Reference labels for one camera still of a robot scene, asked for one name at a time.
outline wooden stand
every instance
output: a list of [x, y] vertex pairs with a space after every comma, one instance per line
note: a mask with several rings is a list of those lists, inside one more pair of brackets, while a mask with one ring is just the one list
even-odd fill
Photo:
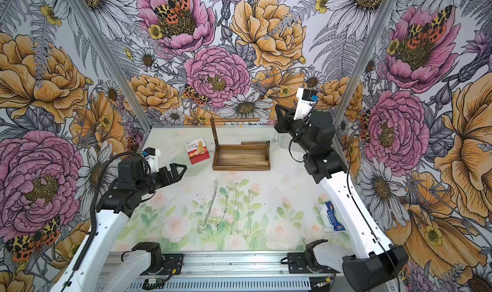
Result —
[[240, 145], [219, 145], [216, 122], [255, 122], [260, 119], [210, 119], [216, 144], [213, 170], [270, 170], [270, 141], [242, 141]]

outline black cable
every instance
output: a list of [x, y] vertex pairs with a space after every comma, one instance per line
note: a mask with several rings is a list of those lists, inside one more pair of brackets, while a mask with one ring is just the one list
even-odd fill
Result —
[[[99, 196], [98, 195], [99, 194], [99, 189], [101, 188], [102, 180], [103, 180], [103, 177], [104, 177], [104, 175], [105, 175], [105, 173], [106, 173], [106, 171], [108, 169], [108, 166], [109, 166], [109, 164], [112, 161], [114, 161], [114, 160], [116, 160], [116, 159], [118, 159], [118, 158], [120, 158], [122, 156], [126, 156], [126, 155], [143, 157], [141, 154], [134, 153], [134, 152], [122, 152], [122, 153], [119, 153], [119, 154], [114, 155], [113, 157], [111, 157], [109, 160], [107, 160], [104, 163], [104, 166], [103, 166], [102, 171], [101, 171], [101, 175], [99, 175], [99, 179], [97, 180], [96, 187], [93, 188], [93, 190], [94, 190], [94, 196], [93, 196], [92, 201], [90, 202], [90, 225], [91, 225], [91, 228], [90, 228], [90, 232], [88, 233], [89, 237], [87, 238], [87, 242], [84, 244], [84, 247], [82, 248], [82, 250], [81, 250], [81, 252], [80, 252], [77, 260], [75, 261], [75, 264], [73, 265], [72, 273], [70, 274], [70, 277], [68, 277], [68, 280], [65, 281], [64, 287], [61, 289], [61, 292], [63, 292], [65, 290], [65, 287], [67, 287], [67, 283], [70, 282], [70, 279], [72, 279], [72, 276], [75, 273], [75, 271], [77, 271], [79, 269], [80, 264], [82, 264], [82, 260], [84, 259], [87, 251], [89, 250], [90, 244], [92, 243], [94, 237], [97, 234], [97, 219], [96, 219], [96, 216], [95, 216], [95, 206], [96, 206], [96, 203], [97, 203], [97, 198]], [[146, 160], [144, 160], [144, 166], [145, 166], [145, 174], [147, 174], [147, 172], [150, 173], [151, 172], [151, 167], [150, 167], [149, 163]], [[115, 180], [116, 179], [114, 179], [113, 182], [111, 182], [110, 188], [111, 188], [111, 186], [114, 187], [114, 185], [116, 184]]]
[[123, 253], [121, 254], [121, 262], [123, 262], [123, 256], [124, 256], [126, 253], [130, 253], [130, 252], [131, 252], [131, 250], [127, 250], [126, 252], [123, 252]]
[[390, 259], [391, 265], [393, 266], [393, 272], [395, 273], [395, 278], [397, 279], [397, 282], [398, 282], [398, 292], [401, 292], [401, 287], [400, 287], [400, 284], [399, 284], [399, 279], [398, 279], [398, 274], [397, 274], [397, 268], [396, 268], [395, 264], [393, 263], [393, 260], [391, 259], [391, 257], [388, 254], [388, 252], [386, 252], [386, 250], [384, 249], [383, 245], [381, 245], [381, 242], [378, 240], [376, 234], [374, 233], [374, 231], [372, 230], [371, 226], [369, 225], [369, 222], [367, 222], [366, 217], [364, 216], [364, 214], [362, 213], [361, 209], [359, 208], [359, 205], [355, 202], [355, 199], [354, 199], [354, 197], [352, 195], [352, 191], [350, 190], [350, 184], [348, 183], [348, 177], [349, 177], [349, 174], [350, 174], [350, 166], [351, 165], [352, 165], [352, 162], [349, 162], [348, 163], [348, 170], [347, 170], [347, 189], [348, 189], [348, 193], [352, 197], [352, 200], [353, 200], [355, 206], [357, 207], [357, 210], [359, 210], [359, 213], [362, 215], [362, 218], [366, 222], [366, 225], [369, 227], [369, 230], [371, 230], [371, 234], [376, 238], [378, 245], [381, 247], [381, 249], [383, 250], [383, 252], [388, 256], [388, 259]]
[[294, 139], [292, 138], [289, 142], [289, 154], [290, 154], [290, 157], [292, 157], [293, 160], [295, 160], [296, 162], [298, 163], [304, 163], [304, 160], [296, 160], [294, 159], [294, 157], [292, 156], [292, 152], [290, 152], [290, 147], [292, 146], [292, 141], [294, 141]]

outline pink peony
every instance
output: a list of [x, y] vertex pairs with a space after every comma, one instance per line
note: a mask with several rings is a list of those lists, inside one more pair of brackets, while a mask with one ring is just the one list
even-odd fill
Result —
[[215, 14], [200, 0], [188, 0], [189, 10], [179, 14], [179, 22], [169, 24], [157, 7], [169, 0], [137, 0], [142, 29], [156, 40], [157, 55], [171, 59], [184, 52], [193, 52], [212, 43], [215, 34]]
[[386, 90], [371, 109], [365, 144], [369, 159], [377, 158], [393, 175], [412, 171], [427, 150], [429, 129], [424, 124], [424, 107], [409, 91], [394, 94]]
[[74, 200], [82, 156], [67, 140], [34, 130], [0, 143], [0, 237], [33, 235], [54, 217], [62, 225], [79, 209]]
[[449, 19], [445, 24], [444, 34], [432, 43], [422, 40], [416, 49], [409, 49], [407, 30], [412, 24], [425, 26], [430, 23], [438, 12], [422, 12], [409, 7], [392, 30], [390, 45], [386, 57], [379, 63], [378, 75], [389, 81], [393, 81], [403, 89], [411, 89], [416, 93], [427, 91], [440, 80], [452, 67], [458, 54], [451, 54], [459, 30], [459, 24], [455, 22], [455, 8], [450, 10]]
[[202, 96], [211, 99], [213, 107], [223, 107], [224, 102], [249, 90], [249, 72], [239, 55], [230, 54], [221, 47], [210, 46], [184, 63], [187, 83]]

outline metal frame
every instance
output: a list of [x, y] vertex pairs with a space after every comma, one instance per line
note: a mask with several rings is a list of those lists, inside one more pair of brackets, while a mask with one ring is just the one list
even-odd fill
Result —
[[362, 71], [364, 70], [364, 67], [366, 67], [367, 62], [371, 57], [372, 50], [376, 46], [376, 43], [381, 36], [381, 31], [390, 18], [391, 11], [393, 10], [396, 2], [397, 0], [383, 0], [381, 2], [381, 6], [379, 7], [374, 25], [367, 33], [367, 38], [362, 47], [362, 51], [359, 54], [359, 58], [357, 58], [357, 62], [355, 63], [354, 68], [352, 69], [352, 73], [350, 74], [347, 82], [347, 88], [336, 110], [335, 119], [333, 121], [335, 127], [338, 126], [338, 124], [341, 122], [341, 119], [343, 118], [343, 115], [345, 115], [345, 111], [347, 110], [350, 98], [352, 98], [352, 95], [357, 88], [357, 84], [359, 83]]
[[121, 88], [123, 95], [125, 96], [128, 104], [131, 109], [135, 113], [138, 121], [142, 125], [142, 129], [145, 134], [149, 133], [152, 128], [152, 123], [145, 115], [145, 112], [142, 106], [138, 103], [137, 98], [135, 97], [132, 89], [128, 84], [128, 80], [125, 77], [125, 74], [121, 70], [116, 58], [113, 53], [111, 53], [111, 49], [106, 42], [104, 35], [102, 34], [99, 26], [96, 24], [97, 20], [94, 18], [93, 13], [89, 10], [84, 0], [67, 0], [70, 4], [70, 8], [75, 12], [77, 18], [82, 22], [85, 30], [83, 32], [87, 33], [90, 40], [94, 44], [97, 49], [99, 55], [101, 55], [102, 59], [106, 63], [110, 73], [113, 75], [113, 78], [116, 81], [116, 84]]

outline floral tablecloth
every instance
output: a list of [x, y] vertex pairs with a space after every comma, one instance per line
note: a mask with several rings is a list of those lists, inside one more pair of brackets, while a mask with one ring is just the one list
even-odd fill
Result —
[[[159, 164], [184, 163], [188, 171], [134, 211], [113, 251], [142, 241], [166, 251], [304, 250], [321, 238], [350, 249], [347, 233], [324, 232], [315, 206], [329, 197], [286, 149], [271, 144], [269, 172], [214, 172], [212, 160], [188, 160], [184, 143], [200, 136], [213, 151], [210, 128], [152, 130], [146, 147], [161, 150]], [[221, 144], [271, 140], [274, 129], [219, 128], [218, 136]]]

